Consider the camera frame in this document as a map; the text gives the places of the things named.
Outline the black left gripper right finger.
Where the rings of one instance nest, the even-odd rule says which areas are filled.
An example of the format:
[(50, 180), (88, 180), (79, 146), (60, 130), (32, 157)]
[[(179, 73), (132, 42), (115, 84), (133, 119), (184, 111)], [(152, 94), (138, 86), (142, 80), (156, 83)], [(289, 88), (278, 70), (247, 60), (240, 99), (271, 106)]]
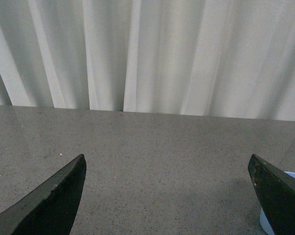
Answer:
[(276, 235), (295, 235), (295, 178), (253, 154), (248, 171), (263, 212)]

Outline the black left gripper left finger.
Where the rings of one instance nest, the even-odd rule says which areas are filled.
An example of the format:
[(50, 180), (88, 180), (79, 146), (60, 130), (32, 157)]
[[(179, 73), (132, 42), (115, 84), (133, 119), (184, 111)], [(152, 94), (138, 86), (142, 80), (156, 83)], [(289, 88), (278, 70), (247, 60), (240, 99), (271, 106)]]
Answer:
[(86, 178), (78, 155), (20, 201), (0, 213), (0, 235), (68, 235)]

